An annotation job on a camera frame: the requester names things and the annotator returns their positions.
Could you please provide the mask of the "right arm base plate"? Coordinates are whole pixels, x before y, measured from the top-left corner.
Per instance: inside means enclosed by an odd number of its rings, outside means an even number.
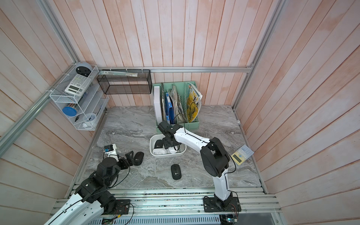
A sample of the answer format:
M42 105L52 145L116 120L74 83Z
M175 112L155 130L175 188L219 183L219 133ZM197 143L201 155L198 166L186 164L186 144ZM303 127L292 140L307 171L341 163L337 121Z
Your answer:
M241 212L242 210L239 199L234 197L233 193L224 201L216 196L205 196L203 198L203 207L205 212Z

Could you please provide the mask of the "white computer mouse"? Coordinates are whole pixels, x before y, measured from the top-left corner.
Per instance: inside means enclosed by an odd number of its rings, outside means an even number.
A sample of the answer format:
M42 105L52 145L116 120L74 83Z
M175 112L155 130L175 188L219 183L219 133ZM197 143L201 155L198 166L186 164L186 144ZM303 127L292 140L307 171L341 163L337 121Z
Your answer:
M167 154L175 154L178 150L175 147L169 147L167 149L160 148L160 149L153 149L152 153L153 155L167 155Z

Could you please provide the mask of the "small black Lecoo mouse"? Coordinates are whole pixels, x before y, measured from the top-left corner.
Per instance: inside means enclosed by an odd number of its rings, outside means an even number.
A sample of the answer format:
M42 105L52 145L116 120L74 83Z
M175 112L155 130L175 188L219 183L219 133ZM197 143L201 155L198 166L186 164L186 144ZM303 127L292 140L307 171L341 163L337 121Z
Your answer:
M133 157L133 165L134 166L140 166L143 162L144 153L143 152L137 152Z

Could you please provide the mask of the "large black Lecoo mouse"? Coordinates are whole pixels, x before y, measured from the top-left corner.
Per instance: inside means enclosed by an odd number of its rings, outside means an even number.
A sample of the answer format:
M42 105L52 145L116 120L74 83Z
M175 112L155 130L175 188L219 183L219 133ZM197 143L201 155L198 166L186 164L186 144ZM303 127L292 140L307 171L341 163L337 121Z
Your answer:
M174 180L179 180L182 178L182 172L178 164L173 164L171 166L171 173Z

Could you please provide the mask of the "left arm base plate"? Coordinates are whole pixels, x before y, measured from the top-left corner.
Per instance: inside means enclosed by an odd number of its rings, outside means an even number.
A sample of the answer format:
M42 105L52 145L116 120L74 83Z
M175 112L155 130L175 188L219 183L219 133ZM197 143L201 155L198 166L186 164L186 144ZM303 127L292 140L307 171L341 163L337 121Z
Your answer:
M128 214L130 199L112 200L104 207L102 215L123 215Z

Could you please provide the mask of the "white plastic storage box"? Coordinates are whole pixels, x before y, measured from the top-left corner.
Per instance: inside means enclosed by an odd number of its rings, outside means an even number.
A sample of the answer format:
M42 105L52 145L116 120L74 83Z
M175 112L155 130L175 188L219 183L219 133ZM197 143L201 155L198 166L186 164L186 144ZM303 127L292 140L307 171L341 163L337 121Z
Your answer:
M169 157L177 157L182 156L187 150L187 146L184 144L180 144L178 147L169 147L168 149L156 148L156 142L158 140L162 141L165 136L162 134L154 135L150 139L150 153L155 158L169 158Z

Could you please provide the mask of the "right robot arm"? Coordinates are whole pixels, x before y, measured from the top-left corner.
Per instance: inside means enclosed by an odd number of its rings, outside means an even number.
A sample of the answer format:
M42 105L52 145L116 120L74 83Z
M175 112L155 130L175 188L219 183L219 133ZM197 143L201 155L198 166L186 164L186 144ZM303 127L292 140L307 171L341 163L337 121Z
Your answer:
M180 124L170 125L163 121L157 127L165 136L163 142L166 149L184 144L200 153L205 170L213 177L214 197L223 203L229 202L233 196L227 180L230 156L222 142L216 137L201 137Z

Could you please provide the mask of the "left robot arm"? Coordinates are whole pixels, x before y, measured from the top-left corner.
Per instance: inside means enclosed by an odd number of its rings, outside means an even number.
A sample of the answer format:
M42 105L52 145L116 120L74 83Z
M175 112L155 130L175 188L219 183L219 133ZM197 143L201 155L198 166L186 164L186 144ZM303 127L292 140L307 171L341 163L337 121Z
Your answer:
M134 165L133 151L126 157L110 152L104 153L104 159L80 186L68 201L47 221L46 225L87 225L101 215L113 215L117 218L129 213L132 205L129 199L117 200L110 189L120 184L120 171Z

